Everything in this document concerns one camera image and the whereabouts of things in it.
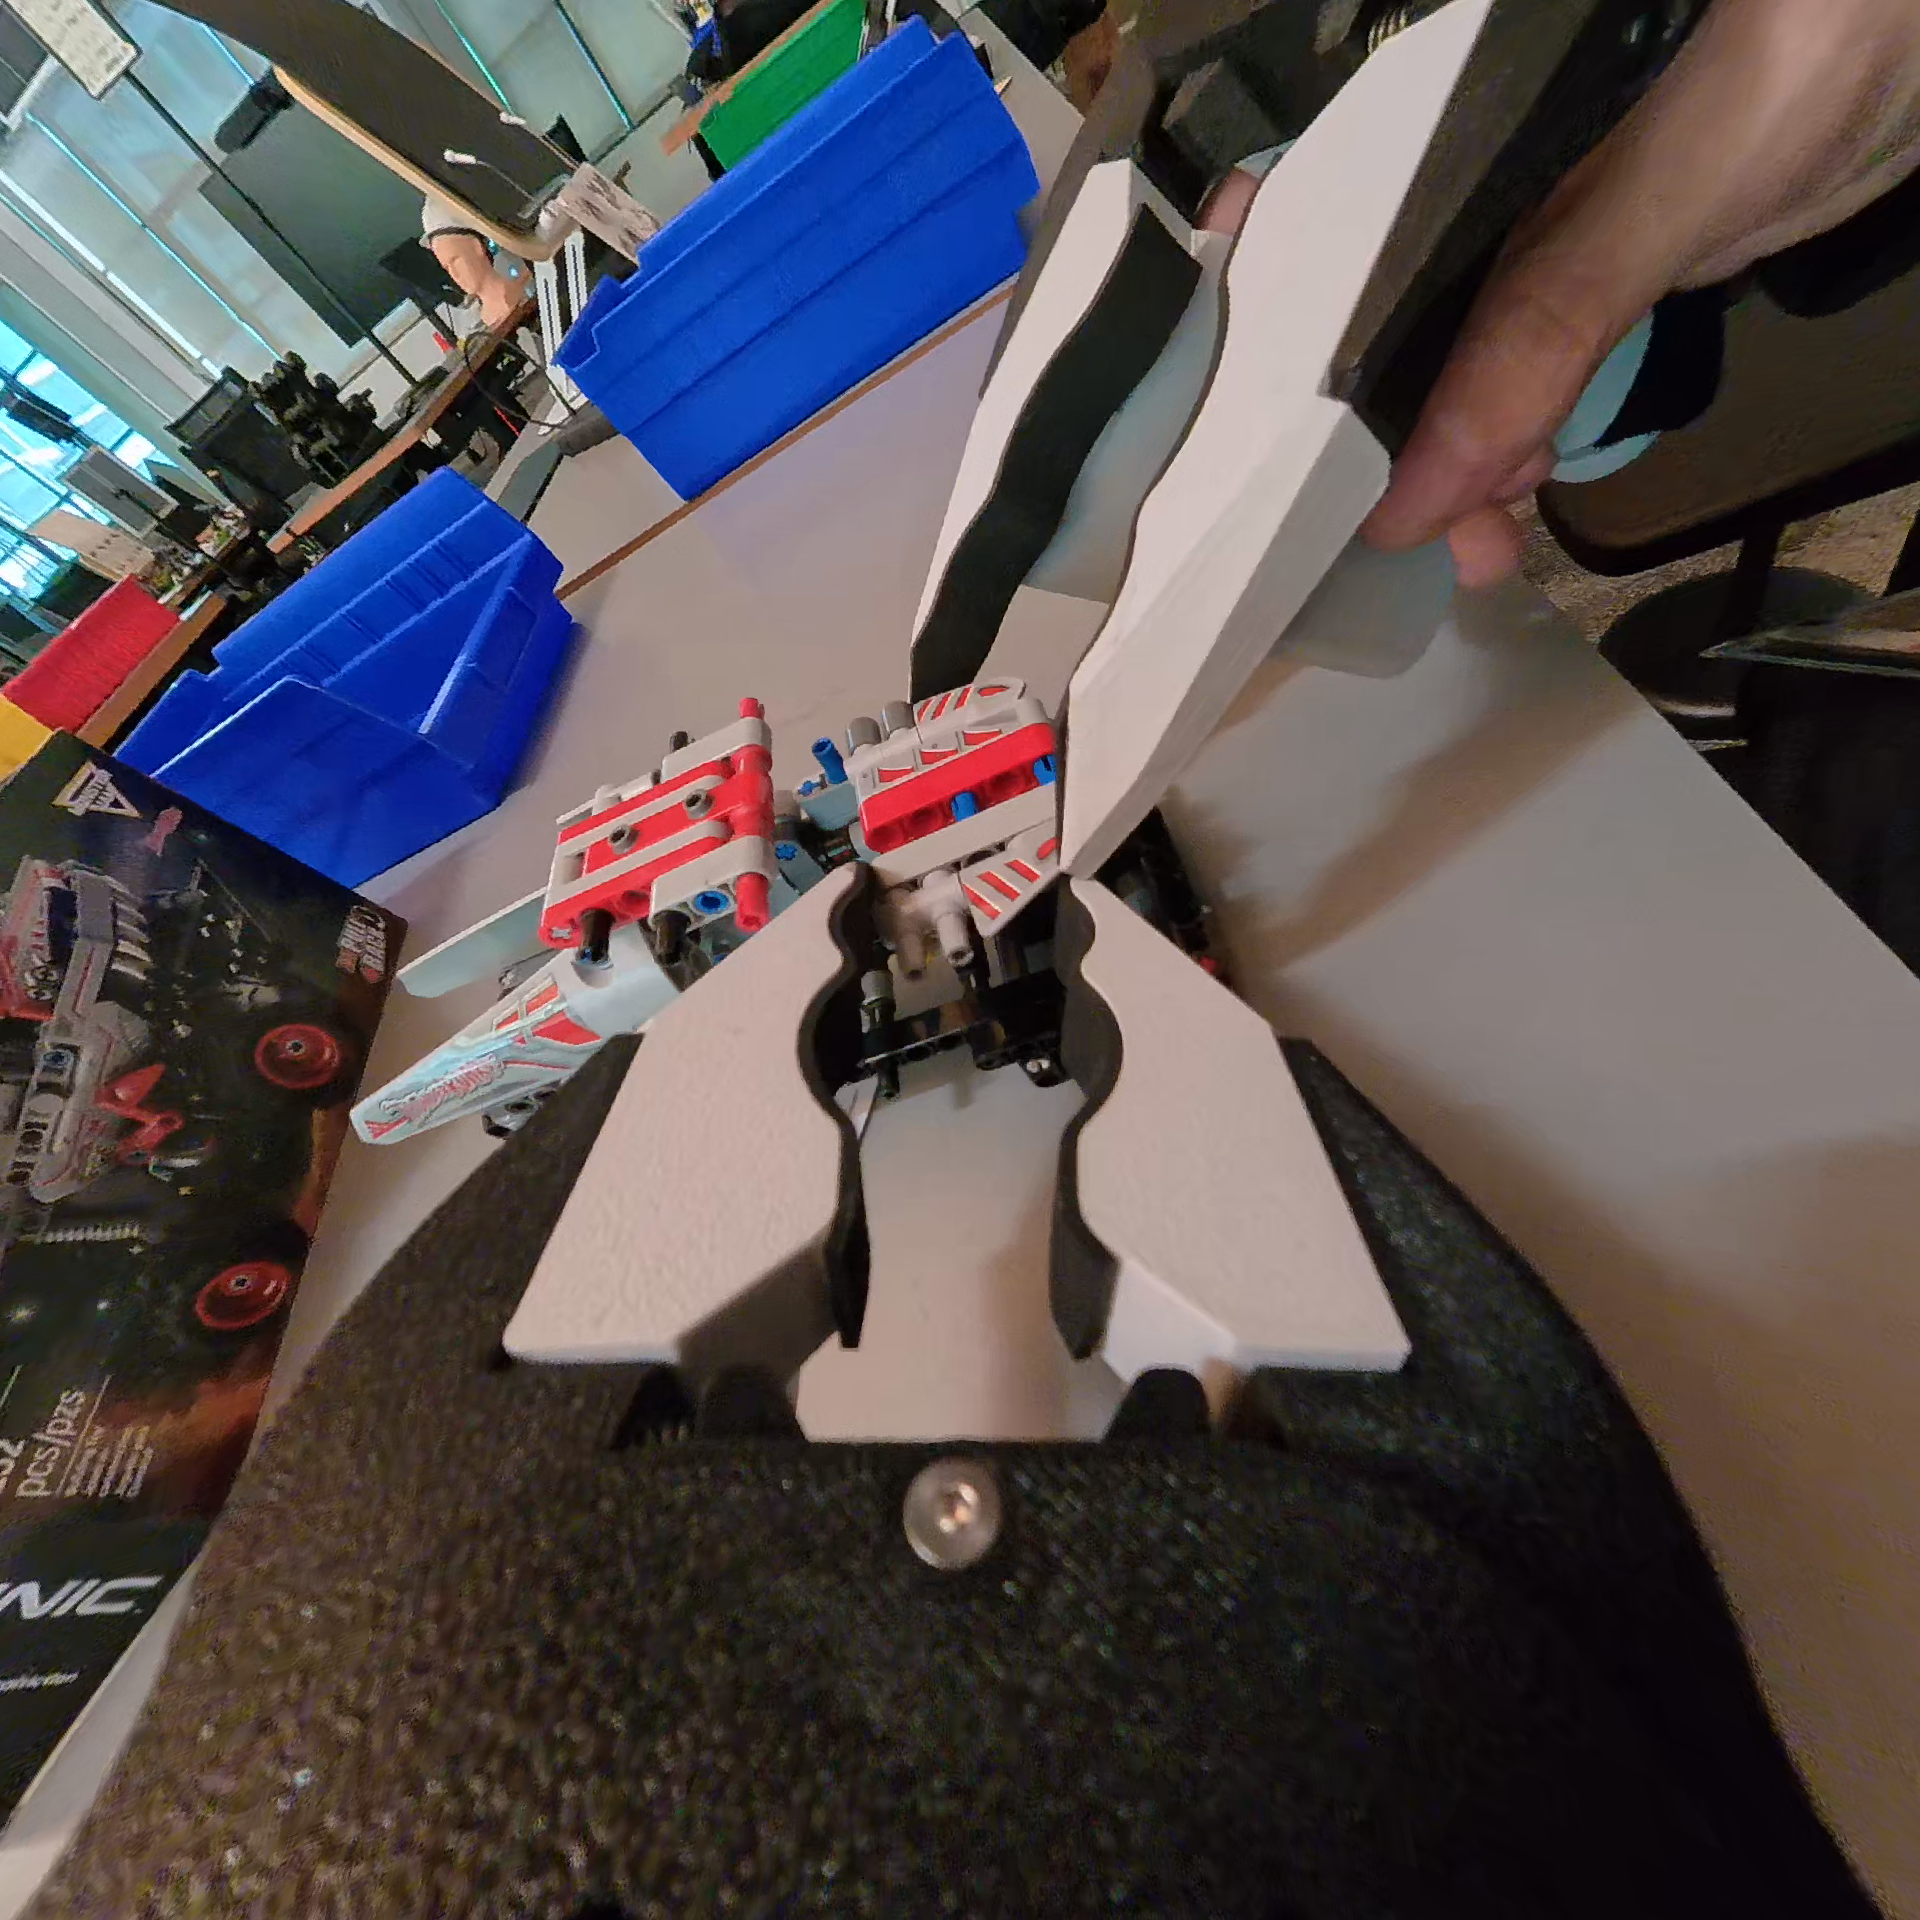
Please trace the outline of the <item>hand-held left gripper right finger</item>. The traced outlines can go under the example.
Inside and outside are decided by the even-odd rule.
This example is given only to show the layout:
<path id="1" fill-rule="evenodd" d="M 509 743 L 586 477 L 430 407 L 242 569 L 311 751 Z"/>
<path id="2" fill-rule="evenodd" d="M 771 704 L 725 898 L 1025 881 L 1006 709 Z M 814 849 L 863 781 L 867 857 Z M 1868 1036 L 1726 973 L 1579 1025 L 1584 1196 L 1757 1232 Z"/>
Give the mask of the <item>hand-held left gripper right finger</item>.
<path id="1" fill-rule="evenodd" d="M 1117 1380 L 1394 1374 L 1410 1335 L 1276 1032 L 1107 886 L 1061 881 L 1052 1321 Z"/>

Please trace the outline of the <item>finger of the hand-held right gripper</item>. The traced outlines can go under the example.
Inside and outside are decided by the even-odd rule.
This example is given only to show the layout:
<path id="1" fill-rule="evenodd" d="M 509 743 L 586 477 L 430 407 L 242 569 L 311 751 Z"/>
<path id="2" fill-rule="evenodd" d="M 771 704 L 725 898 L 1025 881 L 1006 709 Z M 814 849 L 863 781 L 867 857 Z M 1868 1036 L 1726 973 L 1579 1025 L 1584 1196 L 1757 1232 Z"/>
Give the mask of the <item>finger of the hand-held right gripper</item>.
<path id="1" fill-rule="evenodd" d="M 979 678 L 1025 583 L 1110 604 L 1219 347 L 1219 241 L 1131 158 L 1045 204 L 947 497 L 912 699 Z"/>
<path id="2" fill-rule="evenodd" d="M 1075 878 L 1185 775 L 1383 493 L 1387 450 L 1329 365 L 1489 14 L 1449 3 L 1367 56 L 1237 225 L 1210 383 L 1066 683 Z"/>

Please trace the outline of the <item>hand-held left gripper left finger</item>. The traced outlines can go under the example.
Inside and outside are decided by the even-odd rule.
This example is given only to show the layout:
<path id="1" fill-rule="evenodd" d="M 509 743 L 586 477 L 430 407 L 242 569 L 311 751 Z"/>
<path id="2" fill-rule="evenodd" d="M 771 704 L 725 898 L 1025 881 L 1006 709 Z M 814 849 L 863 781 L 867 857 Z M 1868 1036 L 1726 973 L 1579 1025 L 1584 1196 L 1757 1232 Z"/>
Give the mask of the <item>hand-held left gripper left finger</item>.
<path id="1" fill-rule="evenodd" d="M 867 1307 L 860 1064 L 870 875 L 828 870 L 641 1039 L 507 1321 L 517 1361 L 659 1361 L 791 1384 Z"/>

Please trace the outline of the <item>grey red brick truck model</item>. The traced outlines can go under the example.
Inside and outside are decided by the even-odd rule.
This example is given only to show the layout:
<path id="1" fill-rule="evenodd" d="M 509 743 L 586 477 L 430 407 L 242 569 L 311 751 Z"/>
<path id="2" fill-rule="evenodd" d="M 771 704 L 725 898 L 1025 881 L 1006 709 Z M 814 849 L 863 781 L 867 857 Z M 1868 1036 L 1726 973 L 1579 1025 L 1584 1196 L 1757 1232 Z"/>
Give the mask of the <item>grey red brick truck model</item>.
<path id="1" fill-rule="evenodd" d="M 372 1142 L 458 1118 L 518 1128 L 617 1039 L 642 1036 L 823 878 L 876 886 L 860 1068 L 967 1048 L 981 1072 L 1058 1086 L 1065 990 L 1052 967 L 1061 751 L 1025 683 L 991 677 L 817 738 L 819 775 L 781 791 L 758 699 L 677 732 L 657 770 L 605 783 L 554 822 L 549 878 L 401 969 L 411 994 L 495 973 L 495 998 L 350 1112 Z"/>

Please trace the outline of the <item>light grey desk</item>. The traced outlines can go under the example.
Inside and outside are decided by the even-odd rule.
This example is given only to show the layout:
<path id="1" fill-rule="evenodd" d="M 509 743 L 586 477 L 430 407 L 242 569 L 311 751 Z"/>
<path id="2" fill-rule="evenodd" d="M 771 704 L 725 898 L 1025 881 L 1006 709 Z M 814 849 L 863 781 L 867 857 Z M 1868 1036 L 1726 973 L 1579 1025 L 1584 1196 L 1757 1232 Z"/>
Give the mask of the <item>light grey desk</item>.
<path id="1" fill-rule="evenodd" d="M 1276 1032 L 1400 1372 L 619 1448 L 669 1366 L 501 1349 L 615 1042 L 319 1344 L 24 1912 L 1912 1916 L 1915 978 L 1522 583 L 1263 691 L 1090 881 Z"/>

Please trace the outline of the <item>person's right hand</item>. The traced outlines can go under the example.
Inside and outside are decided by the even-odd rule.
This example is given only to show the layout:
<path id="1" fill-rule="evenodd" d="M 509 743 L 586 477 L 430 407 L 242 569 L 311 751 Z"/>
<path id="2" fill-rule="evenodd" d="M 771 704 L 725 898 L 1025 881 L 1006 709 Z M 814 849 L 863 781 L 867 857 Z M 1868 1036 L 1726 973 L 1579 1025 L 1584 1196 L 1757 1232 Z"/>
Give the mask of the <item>person's right hand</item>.
<path id="1" fill-rule="evenodd" d="M 1915 170 L 1915 3 L 1710 3 L 1666 76 L 1510 231 L 1361 526 L 1519 569 L 1507 506 L 1599 363 L 1671 291 L 1821 235 Z"/>

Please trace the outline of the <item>blue storage bin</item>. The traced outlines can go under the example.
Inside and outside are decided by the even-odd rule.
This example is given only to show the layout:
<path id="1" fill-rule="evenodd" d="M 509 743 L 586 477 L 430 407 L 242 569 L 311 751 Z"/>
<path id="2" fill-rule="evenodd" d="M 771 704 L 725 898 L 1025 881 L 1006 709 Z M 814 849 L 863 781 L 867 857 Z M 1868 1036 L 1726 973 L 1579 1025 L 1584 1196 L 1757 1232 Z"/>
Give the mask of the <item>blue storage bin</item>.
<path id="1" fill-rule="evenodd" d="M 1027 144 L 906 20 L 599 280 L 554 369 L 691 498 L 1017 275 Z"/>
<path id="2" fill-rule="evenodd" d="M 115 757 L 361 886 L 485 817 L 575 650 L 561 561 L 438 469 L 181 672 Z"/>

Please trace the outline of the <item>green bin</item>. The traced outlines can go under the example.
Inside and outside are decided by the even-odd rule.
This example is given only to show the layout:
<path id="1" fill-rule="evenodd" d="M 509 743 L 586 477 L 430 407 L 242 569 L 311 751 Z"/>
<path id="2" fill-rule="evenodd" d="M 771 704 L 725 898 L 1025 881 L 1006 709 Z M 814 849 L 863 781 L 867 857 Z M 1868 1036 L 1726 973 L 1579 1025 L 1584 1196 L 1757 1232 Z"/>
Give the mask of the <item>green bin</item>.
<path id="1" fill-rule="evenodd" d="M 865 31 L 865 3 L 808 3 L 754 57 L 717 82 L 691 133 L 710 158 L 710 173 L 739 165 L 828 90 L 860 62 Z"/>

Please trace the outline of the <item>black office chair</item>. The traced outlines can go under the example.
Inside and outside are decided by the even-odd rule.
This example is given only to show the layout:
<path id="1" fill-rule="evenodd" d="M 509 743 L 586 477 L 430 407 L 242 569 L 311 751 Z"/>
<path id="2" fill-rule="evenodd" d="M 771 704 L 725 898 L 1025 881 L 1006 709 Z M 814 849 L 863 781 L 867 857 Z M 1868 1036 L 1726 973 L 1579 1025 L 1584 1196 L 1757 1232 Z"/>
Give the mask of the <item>black office chair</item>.
<path id="1" fill-rule="evenodd" d="M 1551 483 L 1529 578 L 1883 942 L 1915 946 L 1915 275 L 1750 291 L 1710 407 Z"/>

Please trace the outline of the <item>white printed paper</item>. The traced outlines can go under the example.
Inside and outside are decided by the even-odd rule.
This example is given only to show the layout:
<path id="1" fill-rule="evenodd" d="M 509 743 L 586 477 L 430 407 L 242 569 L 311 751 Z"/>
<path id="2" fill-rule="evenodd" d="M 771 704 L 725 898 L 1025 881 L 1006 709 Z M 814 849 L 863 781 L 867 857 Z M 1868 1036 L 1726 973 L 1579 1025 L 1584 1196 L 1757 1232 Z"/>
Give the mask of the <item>white printed paper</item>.
<path id="1" fill-rule="evenodd" d="M 659 219 L 622 182 L 582 158 L 540 212 L 536 231 L 554 249 L 575 235 L 592 235 L 617 256 L 637 262 L 647 241 L 659 235 Z"/>

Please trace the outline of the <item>black toy set box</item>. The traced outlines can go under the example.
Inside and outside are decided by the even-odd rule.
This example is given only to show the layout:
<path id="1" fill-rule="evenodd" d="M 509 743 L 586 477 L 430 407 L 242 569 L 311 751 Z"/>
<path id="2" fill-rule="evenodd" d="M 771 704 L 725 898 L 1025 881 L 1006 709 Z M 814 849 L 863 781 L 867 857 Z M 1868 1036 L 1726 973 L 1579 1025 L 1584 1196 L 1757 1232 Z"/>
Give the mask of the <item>black toy set box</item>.
<path id="1" fill-rule="evenodd" d="M 2 1818 L 252 1448 L 399 940 L 76 734 L 2 781 Z"/>

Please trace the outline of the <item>wooden display board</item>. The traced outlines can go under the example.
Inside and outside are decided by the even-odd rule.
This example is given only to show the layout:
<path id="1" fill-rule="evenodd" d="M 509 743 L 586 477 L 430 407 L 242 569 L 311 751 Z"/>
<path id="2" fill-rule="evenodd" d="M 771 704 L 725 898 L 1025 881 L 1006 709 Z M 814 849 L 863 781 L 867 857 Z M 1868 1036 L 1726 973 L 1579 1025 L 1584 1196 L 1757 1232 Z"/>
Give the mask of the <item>wooden display board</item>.
<path id="1" fill-rule="evenodd" d="M 421 192 L 476 215 L 501 249 L 549 256 L 582 225 L 561 201 L 578 163 L 375 14 L 356 3 L 166 10 L 270 62 L 297 101 Z"/>

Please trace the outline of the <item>red storage bin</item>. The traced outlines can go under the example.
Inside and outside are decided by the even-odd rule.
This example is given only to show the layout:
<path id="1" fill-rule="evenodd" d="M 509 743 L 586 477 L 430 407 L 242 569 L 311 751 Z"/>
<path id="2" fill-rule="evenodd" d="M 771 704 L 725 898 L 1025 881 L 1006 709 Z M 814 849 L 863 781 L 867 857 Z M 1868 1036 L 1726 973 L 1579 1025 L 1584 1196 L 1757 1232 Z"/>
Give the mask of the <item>red storage bin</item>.
<path id="1" fill-rule="evenodd" d="M 178 610 L 139 582 L 117 582 L 2 685 L 2 700 L 53 732 L 81 732 L 176 625 Z"/>

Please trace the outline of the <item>hanging printed sign sheet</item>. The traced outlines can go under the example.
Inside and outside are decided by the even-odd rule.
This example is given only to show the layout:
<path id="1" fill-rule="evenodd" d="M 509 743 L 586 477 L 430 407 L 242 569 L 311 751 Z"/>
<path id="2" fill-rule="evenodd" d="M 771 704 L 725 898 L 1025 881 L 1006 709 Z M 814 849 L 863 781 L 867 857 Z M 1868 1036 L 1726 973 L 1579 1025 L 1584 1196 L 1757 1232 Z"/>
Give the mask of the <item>hanging printed sign sheet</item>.
<path id="1" fill-rule="evenodd" d="M 2 17 L 32 37 L 90 101 L 108 98 L 139 62 L 138 42 L 105 3 L 2 3 Z"/>

